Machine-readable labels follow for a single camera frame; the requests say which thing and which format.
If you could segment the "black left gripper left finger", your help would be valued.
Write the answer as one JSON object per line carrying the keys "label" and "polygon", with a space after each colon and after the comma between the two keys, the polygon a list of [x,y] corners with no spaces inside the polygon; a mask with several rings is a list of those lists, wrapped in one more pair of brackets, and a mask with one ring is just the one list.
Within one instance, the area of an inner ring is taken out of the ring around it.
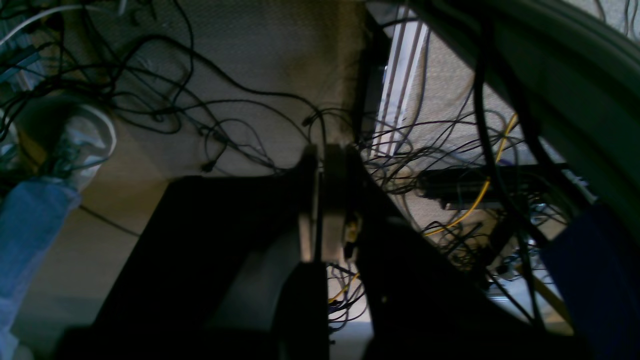
{"label": "black left gripper left finger", "polygon": [[317,150],[283,175],[172,182],[94,322],[57,360],[318,360]]}

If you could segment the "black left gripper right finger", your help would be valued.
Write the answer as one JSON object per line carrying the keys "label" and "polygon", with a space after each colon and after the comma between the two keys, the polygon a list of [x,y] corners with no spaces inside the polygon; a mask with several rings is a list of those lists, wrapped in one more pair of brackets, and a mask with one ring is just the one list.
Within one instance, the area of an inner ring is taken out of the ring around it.
{"label": "black left gripper right finger", "polygon": [[577,336],[544,330],[490,301],[404,218],[359,153],[322,150],[322,259],[351,255],[373,338],[365,360],[589,360]]}

